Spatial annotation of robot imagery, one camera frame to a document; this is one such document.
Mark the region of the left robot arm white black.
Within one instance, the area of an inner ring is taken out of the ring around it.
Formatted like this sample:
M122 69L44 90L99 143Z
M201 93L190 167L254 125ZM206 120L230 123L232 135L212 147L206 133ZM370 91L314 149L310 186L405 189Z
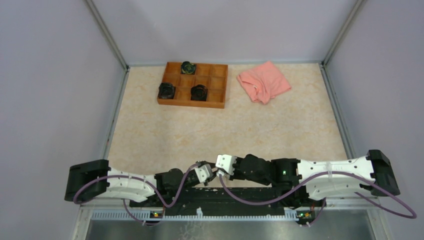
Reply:
M186 172L178 168L151 175L129 173L112 168L106 159L73 165L69 169L65 201L87 203L95 198L131 200L154 207L170 208L184 190L207 184L216 177L215 164L196 162Z

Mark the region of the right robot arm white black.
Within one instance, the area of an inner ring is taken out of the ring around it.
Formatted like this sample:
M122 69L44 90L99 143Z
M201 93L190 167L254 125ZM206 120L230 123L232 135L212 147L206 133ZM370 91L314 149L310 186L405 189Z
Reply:
M252 154L231 156L218 163L229 180L244 180L273 187L293 189L293 200L307 206L312 200L353 193L377 197L400 195L388 157L378 149L365 156L337 161L309 161L297 158L265 160Z

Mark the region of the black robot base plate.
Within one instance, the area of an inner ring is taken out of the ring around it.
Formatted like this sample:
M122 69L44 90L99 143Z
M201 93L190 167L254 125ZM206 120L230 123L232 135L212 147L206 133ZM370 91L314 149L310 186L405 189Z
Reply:
M164 207L157 195L148 197L146 201L130 201L131 208L165 209L165 216L194 216L200 209L206 217L259 217L283 216L289 210L298 208L321 207L323 200L312 200L301 187L284 199L265 205L248 205L235 200L223 188L193 187L184 189L172 207Z

